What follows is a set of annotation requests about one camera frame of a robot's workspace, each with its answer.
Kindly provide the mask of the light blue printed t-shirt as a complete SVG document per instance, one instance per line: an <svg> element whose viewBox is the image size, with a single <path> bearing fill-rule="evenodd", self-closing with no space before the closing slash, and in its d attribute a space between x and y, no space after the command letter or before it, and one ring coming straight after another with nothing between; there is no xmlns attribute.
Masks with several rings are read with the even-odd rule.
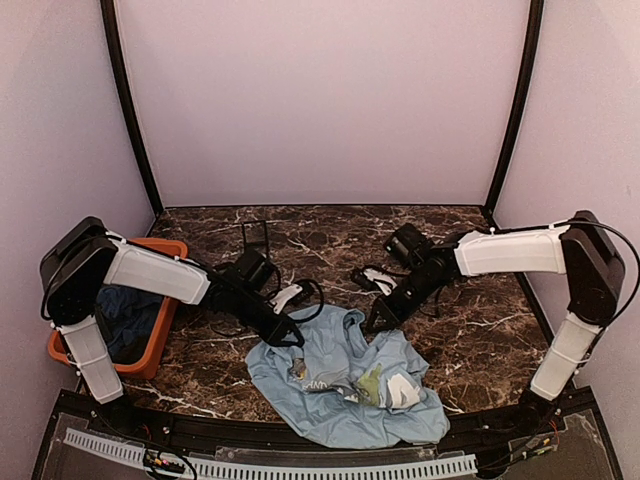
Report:
<svg viewBox="0 0 640 480"><path fill-rule="evenodd" d="M400 330L366 340L363 312L326 305L304 322L302 347L260 342L251 381L301 437L329 448L380 449L439 442L450 423L424 386L429 365Z"/></svg>

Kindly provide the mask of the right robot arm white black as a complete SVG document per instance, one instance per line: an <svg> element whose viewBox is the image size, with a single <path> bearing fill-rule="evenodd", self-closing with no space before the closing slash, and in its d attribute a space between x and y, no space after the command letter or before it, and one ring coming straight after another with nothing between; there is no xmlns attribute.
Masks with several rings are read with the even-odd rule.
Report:
<svg viewBox="0 0 640 480"><path fill-rule="evenodd" d="M507 230L471 230L434 241L411 224L396 230L385 250L403 267L395 284L367 267L365 278L381 294L365 323L368 333L398 328L442 288L461 278L497 273L546 272L567 279L567 314L532 377L528 396L510 413L521 434L534 432L607 328L628 308L620 300L624 260L612 242L616 229L589 210L549 225Z"/></svg>

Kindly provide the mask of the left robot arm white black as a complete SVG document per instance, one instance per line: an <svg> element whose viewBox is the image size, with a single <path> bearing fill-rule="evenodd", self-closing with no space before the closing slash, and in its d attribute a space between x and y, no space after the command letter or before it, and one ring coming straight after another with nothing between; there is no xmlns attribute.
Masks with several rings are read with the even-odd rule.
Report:
<svg viewBox="0 0 640 480"><path fill-rule="evenodd" d="M141 415L121 398L124 387L98 325L101 288L124 286L223 312L270 346L301 347L299 323L284 308L303 289L291 285L264 294L276 271L266 237L245 238L236 260L212 267L128 240L89 216L40 261L40 315L62 334L76 370L94 399L104 404L103 421L120 436L131 436L141 427Z"/></svg>

